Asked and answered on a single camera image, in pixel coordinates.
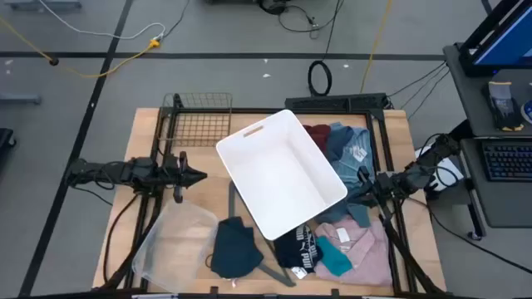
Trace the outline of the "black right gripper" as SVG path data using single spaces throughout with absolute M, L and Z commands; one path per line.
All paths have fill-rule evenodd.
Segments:
M 357 171 L 357 177 L 362 182 L 362 187 L 352 192 L 350 203 L 364 206 L 387 204 L 393 198 L 394 184 L 387 173 L 379 173 L 374 180 L 365 166 Z

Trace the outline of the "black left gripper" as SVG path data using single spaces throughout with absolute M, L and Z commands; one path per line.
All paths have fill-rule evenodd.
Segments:
M 178 156 L 175 156 L 174 154 L 165 155 L 162 161 L 161 168 L 163 172 L 163 185 L 166 188 L 173 188 L 173 198 L 176 203 L 183 202 L 181 182 L 184 171 L 186 175 L 189 176 L 185 178 L 186 188 L 189 188 L 192 185 L 206 179 L 207 176 L 205 172 L 194 169 L 187 165 L 187 162 L 188 158 L 185 151 L 180 151 Z

